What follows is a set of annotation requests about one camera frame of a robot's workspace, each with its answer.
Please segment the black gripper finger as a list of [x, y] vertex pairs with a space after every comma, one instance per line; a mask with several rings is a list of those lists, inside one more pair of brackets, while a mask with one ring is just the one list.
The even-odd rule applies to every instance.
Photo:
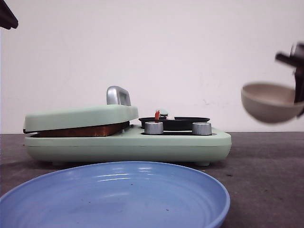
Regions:
[[4, 0], [0, 0], [0, 27], [7, 30], [16, 29], [19, 22]]
[[294, 103], [304, 101], [304, 69], [297, 68], [294, 73], [295, 78], [295, 95]]

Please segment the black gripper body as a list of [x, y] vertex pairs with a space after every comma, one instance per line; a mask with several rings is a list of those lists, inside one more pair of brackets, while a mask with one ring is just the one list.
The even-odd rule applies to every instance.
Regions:
[[278, 52], [275, 55], [275, 60], [281, 61], [289, 66], [295, 67], [296, 69], [304, 68], [304, 43], [298, 42], [295, 46], [292, 46], [289, 55], [282, 52]]

